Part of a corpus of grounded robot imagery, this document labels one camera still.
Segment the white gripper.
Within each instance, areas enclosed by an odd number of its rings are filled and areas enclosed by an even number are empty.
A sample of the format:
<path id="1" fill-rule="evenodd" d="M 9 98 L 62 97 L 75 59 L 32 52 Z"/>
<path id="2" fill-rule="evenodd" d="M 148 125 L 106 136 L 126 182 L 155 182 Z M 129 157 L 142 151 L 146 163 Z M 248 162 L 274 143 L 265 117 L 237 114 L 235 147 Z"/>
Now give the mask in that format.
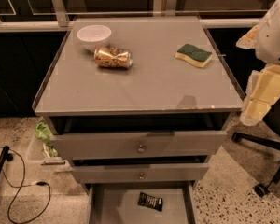
<path id="1" fill-rule="evenodd" d="M 267 64 L 260 72 L 253 70 L 247 82 L 240 121 L 245 126 L 255 126 L 280 98 L 280 0 L 259 21 L 259 27 L 252 27 L 236 46 L 255 48 L 258 59 L 275 63 Z"/>

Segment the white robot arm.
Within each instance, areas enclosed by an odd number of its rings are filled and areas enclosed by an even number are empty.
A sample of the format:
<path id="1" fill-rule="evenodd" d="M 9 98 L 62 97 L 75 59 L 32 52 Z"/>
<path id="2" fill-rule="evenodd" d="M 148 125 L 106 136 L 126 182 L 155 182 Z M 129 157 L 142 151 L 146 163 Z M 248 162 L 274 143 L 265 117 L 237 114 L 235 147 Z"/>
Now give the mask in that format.
<path id="1" fill-rule="evenodd" d="M 237 42 L 241 49 L 254 49 L 265 62 L 261 71 L 253 70 L 246 85 L 240 121 L 255 126 L 280 99 L 280 0 L 276 0 L 259 24 Z"/>

